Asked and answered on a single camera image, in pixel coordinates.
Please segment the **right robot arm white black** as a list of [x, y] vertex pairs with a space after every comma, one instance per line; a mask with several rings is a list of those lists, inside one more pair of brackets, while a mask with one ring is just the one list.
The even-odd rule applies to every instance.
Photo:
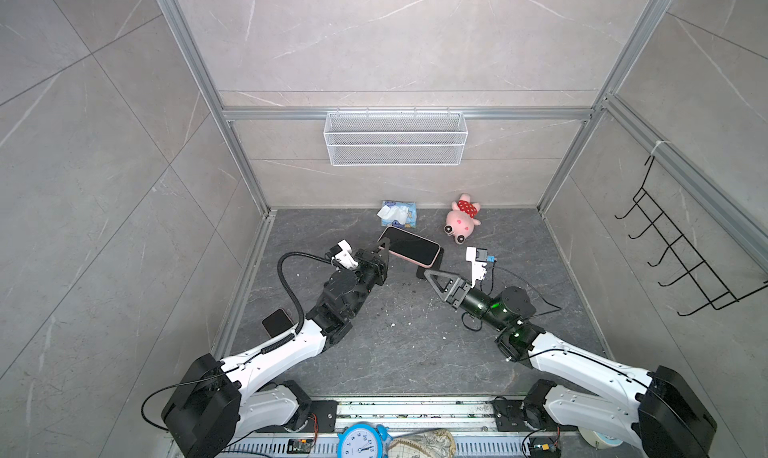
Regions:
[[577, 385], [571, 390], [537, 381], [520, 406], [529, 428], [574, 426], [632, 445], [648, 457], [708, 456], [716, 420], [675, 370], [649, 371], [583, 350], [458, 274], [428, 269], [424, 276], [444, 302], [497, 331], [495, 344], [507, 360]]

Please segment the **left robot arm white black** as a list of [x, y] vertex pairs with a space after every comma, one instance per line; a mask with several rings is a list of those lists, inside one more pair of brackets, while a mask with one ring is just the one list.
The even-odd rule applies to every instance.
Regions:
[[169, 386], [172, 395], [152, 427], [169, 433], [186, 457], [215, 457], [265, 427], [303, 425], [310, 398], [292, 381], [273, 380], [351, 331], [371, 291], [387, 279], [389, 248], [387, 238], [355, 253], [339, 242], [324, 259], [335, 271], [309, 311], [300, 310], [286, 331], [245, 352], [197, 358]]

